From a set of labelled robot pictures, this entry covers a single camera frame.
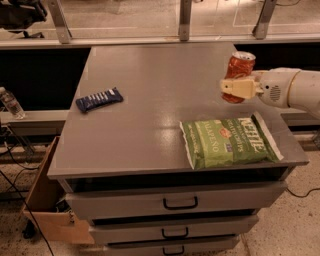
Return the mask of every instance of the soda can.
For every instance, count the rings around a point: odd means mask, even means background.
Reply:
[[[229,60],[227,78],[240,78],[249,76],[253,70],[255,64],[256,56],[250,52],[236,51],[232,53],[232,56]],[[230,103],[241,103],[244,101],[243,98],[233,96],[231,94],[223,93],[222,98]]]

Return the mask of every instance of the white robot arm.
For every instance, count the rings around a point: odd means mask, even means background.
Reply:
[[[320,119],[320,72],[277,68],[253,71],[251,76],[221,80],[223,93],[244,99],[256,95],[278,108],[295,108]]]

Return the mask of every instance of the gray tabletop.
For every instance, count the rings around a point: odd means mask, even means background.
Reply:
[[[233,51],[231,43],[92,48],[75,99],[116,86],[124,102],[88,114],[73,102],[48,176],[192,171],[180,121],[246,117],[254,111],[266,121],[284,159],[231,168],[306,164],[304,151],[272,107],[259,99],[236,105],[221,99],[219,80]]]

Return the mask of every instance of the cable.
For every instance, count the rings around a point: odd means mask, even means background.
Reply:
[[[14,144],[14,145],[10,148],[10,150],[14,149],[16,146],[17,146],[17,144]],[[5,152],[1,152],[1,153],[0,153],[0,157],[6,155],[6,154],[8,154],[8,153],[9,153],[9,150],[7,149]]]
[[[294,5],[297,5],[300,3],[301,0],[298,0],[296,3],[293,3],[293,4],[276,4],[277,6],[283,6],[283,7],[286,7],[286,6],[294,6]]]
[[[289,188],[286,189],[288,193],[290,193],[292,196],[295,196],[295,197],[298,197],[298,198],[306,198],[312,191],[316,191],[316,190],[320,190],[320,188],[313,188],[313,189],[310,189],[308,191],[308,193],[306,195],[303,195],[303,196],[300,196],[300,195],[297,195],[295,193],[293,193]]]
[[[37,226],[37,228],[38,228],[38,230],[39,230],[42,238],[43,238],[44,241],[46,242],[46,244],[47,244],[47,246],[48,246],[48,249],[49,249],[51,255],[54,256],[53,251],[52,251],[52,248],[51,248],[48,240],[47,240],[47,239],[45,238],[45,236],[43,235],[43,233],[42,233],[42,231],[41,231],[41,229],[40,229],[40,226],[39,226],[36,218],[33,216],[32,212],[31,212],[31,210],[30,210],[30,208],[29,208],[29,205],[28,205],[27,202],[24,200],[24,198],[23,198],[23,196],[21,195],[20,191],[17,189],[17,187],[8,179],[8,177],[7,177],[1,170],[0,170],[0,174],[9,182],[9,184],[15,189],[15,191],[19,194],[19,196],[20,196],[21,199],[23,200],[23,203],[25,204],[28,212],[30,213],[32,219],[34,220],[34,223],[36,224],[36,226]]]
[[[22,167],[22,168],[24,168],[24,169],[27,169],[27,170],[37,170],[37,169],[39,169],[40,165],[37,166],[37,167],[26,167],[26,166],[23,166],[23,165],[21,165],[20,163],[18,163],[18,162],[14,159],[14,157],[13,157],[13,155],[12,155],[12,153],[11,153],[11,149],[8,147],[8,144],[7,144],[6,141],[4,141],[4,145],[5,145],[5,147],[7,148],[8,153],[9,153],[12,161],[13,161],[15,164],[17,164],[17,165],[19,165],[20,167]]]
[[[301,0],[298,0],[297,2],[293,3],[293,4],[276,4],[277,6],[282,6],[282,7],[287,7],[287,6],[295,6],[297,4],[300,3]]]
[[[19,173],[17,174],[17,176],[14,178],[14,180],[13,180],[13,182],[12,182],[13,185],[16,184],[16,181],[17,181],[18,177],[19,177],[20,174],[21,174],[23,171],[25,171],[25,170],[27,170],[27,169],[26,169],[26,168],[23,168],[23,169],[21,169],[21,170],[19,171]]]

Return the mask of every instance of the kettle chips bag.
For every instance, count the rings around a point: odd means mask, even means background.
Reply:
[[[259,113],[248,118],[181,122],[193,169],[283,158]]]

